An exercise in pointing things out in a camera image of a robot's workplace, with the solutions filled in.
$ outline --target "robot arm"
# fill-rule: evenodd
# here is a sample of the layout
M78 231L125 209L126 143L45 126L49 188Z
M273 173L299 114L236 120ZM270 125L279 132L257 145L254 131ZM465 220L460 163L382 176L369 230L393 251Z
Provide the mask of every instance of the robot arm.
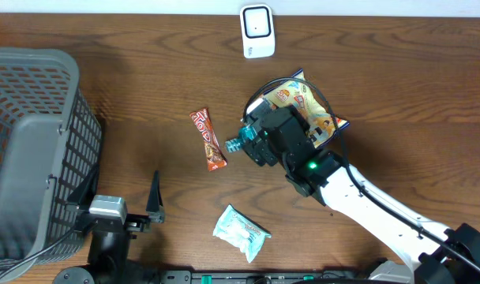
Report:
M381 203L410 222L424 227L442 241L447 240L448 236L444 234L448 229L446 225L434 222L390 197L367 181L355 167L351 166L351 171L356 180L361 182L366 190ZM431 254L439 248L438 244L427 237L419 236L418 232L360 195L343 167L328 177L328 184L321 187L320 191L323 201L331 209L343 213L367 229L395 252L412 272L421 264L418 258L422 253Z
M238 139L227 141L228 151L241 148L258 166L282 164L298 193L344 213L392 249L413 272L412 283L480 282L477 230L463 224L454 231L421 216L333 151L314 148L307 122L293 107L273 110L258 99L246 109L244 123Z

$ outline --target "gray plastic basket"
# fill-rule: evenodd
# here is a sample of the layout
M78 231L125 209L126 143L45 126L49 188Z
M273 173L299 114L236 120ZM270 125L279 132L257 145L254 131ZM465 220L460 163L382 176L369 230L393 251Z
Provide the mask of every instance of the gray plastic basket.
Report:
M97 162L102 136L78 81L76 62L62 51L0 48L0 270L75 221L65 201ZM83 242L73 234L2 281L67 259Z

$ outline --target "white wall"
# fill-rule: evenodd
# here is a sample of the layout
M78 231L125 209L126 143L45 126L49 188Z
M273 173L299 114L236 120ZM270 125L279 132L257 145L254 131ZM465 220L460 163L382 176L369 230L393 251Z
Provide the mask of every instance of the white wall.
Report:
M0 0L0 12L237 15L260 2L275 15L480 17L480 0Z

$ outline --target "snack bag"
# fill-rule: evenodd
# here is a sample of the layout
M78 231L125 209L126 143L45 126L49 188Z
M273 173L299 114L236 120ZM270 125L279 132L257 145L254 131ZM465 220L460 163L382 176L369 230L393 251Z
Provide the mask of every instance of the snack bag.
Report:
M259 226L238 213L233 206L228 205L217 220L214 236L225 240L240 249L251 263L261 250L266 237L272 237Z
M213 171L227 165L226 159L223 156L217 143L216 134L212 128L212 122L208 116L207 108L192 112L190 115L193 119L194 125L200 130L205 144L205 154L207 155L208 171Z
M303 69L292 77L304 80ZM315 148L326 145L335 135L331 115L315 100L312 91L305 84L285 81L278 87L266 91L264 98L272 104L272 108L294 106L309 123L307 136L312 139ZM336 122L340 129L349 125L348 121L340 118L336 118Z

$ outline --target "white snack packet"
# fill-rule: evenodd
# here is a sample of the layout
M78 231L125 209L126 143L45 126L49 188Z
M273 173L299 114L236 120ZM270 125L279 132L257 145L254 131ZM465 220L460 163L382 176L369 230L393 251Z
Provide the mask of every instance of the white snack packet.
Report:
M246 254L249 263L261 250L264 239L272 237L271 234L238 213L231 204L219 217L213 235L240 248L240 251Z

